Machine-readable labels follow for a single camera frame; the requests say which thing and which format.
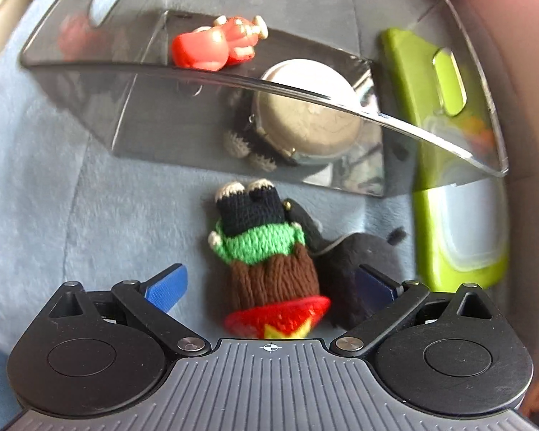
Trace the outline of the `black plush toy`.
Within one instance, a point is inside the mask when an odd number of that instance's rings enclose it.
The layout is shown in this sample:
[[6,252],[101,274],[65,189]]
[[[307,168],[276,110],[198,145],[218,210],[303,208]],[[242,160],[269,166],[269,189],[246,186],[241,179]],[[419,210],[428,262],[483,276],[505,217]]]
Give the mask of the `black plush toy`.
[[356,269],[367,265],[401,284],[397,246],[407,237],[401,227],[388,236],[353,232],[334,240],[325,239],[312,217],[294,199],[282,202],[288,221],[305,232],[305,244],[318,275],[320,293],[331,301],[329,319],[346,331],[369,316],[356,288]]

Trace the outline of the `crochet doll green sweater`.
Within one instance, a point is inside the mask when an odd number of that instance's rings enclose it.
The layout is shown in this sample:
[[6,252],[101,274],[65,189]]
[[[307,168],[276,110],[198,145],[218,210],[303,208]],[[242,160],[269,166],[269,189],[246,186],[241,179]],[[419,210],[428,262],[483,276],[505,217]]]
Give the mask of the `crochet doll green sweater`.
[[275,185],[259,179],[223,185],[211,250],[230,270],[232,312],[225,327],[248,339],[303,339],[331,301],[321,294],[302,226],[286,218]]

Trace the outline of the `lime green plastic box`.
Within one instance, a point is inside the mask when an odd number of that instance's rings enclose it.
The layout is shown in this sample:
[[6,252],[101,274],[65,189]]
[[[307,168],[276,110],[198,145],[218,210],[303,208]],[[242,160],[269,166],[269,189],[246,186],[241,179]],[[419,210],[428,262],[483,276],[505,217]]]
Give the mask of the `lime green plastic box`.
[[478,73],[464,52],[389,28],[382,44],[399,116],[465,152],[475,164],[426,141],[418,144],[413,210],[420,276],[431,290],[462,283],[490,288],[509,261],[505,183],[481,170],[498,166],[498,141]]

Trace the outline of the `smoky transparent acrylic box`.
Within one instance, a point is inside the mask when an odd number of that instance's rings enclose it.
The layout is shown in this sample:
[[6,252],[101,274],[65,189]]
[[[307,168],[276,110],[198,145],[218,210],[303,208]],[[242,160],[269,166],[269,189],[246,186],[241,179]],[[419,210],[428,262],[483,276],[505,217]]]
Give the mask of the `smoky transparent acrylic box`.
[[[277,0],[273,23],[270,3],[222,0],[220,10],[164,8],[135,0],[55,0],[26,42],[22,65],[47,95],[68,109],[109,151],[148,162],[176,163],[232,174],[264,174],[271,179],[307,183],[370,196],[395,196],[415,190],[418,144],[426,141],[475,164],[460,147],[401,119],[381,37],[386,29],[411,30],[436,45],[464,52],[478,73],[498,141],[498,166],[481,166],[501,178],[508,171],[505,143],[488,82],[475,50],[450,0],[421,13],[413,22],[390,23],[388,6],[359,3],[357,22],[374,22],[374,57],[326,43],[305,30],[331,27],[334,5],[318,0]],[[294,16],[304,3],[315,3],[314,16]],[[220,71],[174,65],[173,39],[200,26],[212,26],[225,15],[261,16],[268,38],[255,47],[254,59]],[[294,29],[301,22],[305,30]],[[284,60],[310,59],[339,72],[356,93],[360,108],[352,110],[322,94],[267,82],[263,74]],[[356,116],[362,129],[356,143],[332,162],[294,162],[275,151],[256,133],[252,103],[255,92],[308,101]]]

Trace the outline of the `round silver beige tin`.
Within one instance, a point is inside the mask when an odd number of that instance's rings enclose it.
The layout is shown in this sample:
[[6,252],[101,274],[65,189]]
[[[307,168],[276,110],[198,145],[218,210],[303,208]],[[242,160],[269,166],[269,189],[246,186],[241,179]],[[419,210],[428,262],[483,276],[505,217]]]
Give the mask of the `round silver beige tin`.
[[[262,79],[322,94],[352,110],[360,108],[349,81],[319,61],[284,60],[271,66]],[[284,158],[298,163],[339,159],[356,143],[362,129],[361,119],[349,113],[268,92],[255,92],[252,114],[257,135]]]

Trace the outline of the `red plastic toy figure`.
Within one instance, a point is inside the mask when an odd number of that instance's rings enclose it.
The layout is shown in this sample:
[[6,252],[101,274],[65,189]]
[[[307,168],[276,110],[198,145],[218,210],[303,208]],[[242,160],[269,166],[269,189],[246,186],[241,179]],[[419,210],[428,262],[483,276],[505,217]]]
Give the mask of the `red plastic toy figure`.
[[192,32],[177,35],[170,52],[177,67],[220,71],[254,59],[255,47],[267,38],[268,26],[261,16],[245,19],[222,15],[212,26],[200,26]]

